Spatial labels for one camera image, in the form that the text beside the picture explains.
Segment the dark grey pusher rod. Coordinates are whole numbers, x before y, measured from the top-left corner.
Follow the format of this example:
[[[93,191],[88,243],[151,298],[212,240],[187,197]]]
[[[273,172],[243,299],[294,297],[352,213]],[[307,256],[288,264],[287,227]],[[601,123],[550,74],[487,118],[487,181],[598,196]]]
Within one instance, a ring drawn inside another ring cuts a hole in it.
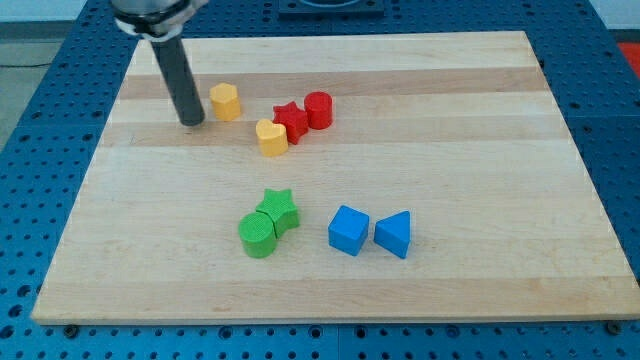
[[[152,42],[151,46],[179,122],[184,126],[201,124],[205,113],[181,37]]]

